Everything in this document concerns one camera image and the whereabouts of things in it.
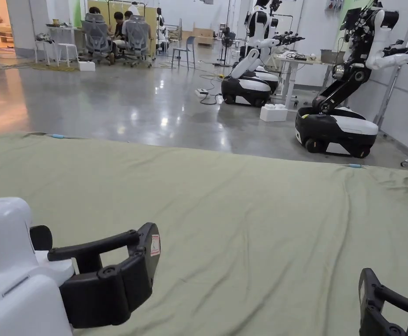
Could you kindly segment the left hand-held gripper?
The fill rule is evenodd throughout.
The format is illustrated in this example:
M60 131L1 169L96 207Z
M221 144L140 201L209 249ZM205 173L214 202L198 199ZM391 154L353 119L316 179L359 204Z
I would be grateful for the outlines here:
M51 248L50 229L33 224L24 200L0 198L0 336L71 336L73 328L121 325L153 292L161 252L155 223Z

